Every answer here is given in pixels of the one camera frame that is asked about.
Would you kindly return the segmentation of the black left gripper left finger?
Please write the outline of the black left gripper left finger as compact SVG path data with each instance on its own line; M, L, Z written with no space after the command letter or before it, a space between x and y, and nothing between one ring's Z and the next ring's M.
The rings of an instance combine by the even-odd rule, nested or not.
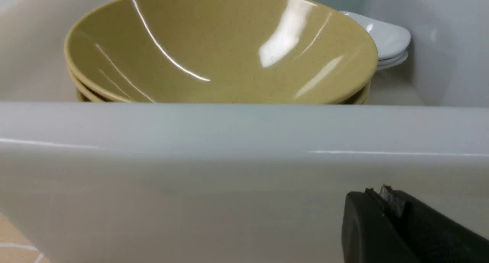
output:
M419 263L391 221L391 212L374 191L349 192L342 221L345 263Z

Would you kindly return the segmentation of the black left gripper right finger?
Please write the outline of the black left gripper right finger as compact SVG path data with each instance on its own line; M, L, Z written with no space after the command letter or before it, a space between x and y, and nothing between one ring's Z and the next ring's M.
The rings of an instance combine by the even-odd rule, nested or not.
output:
M421 263L487 263L488 239L416 197L389 186L367 189L396 235Z

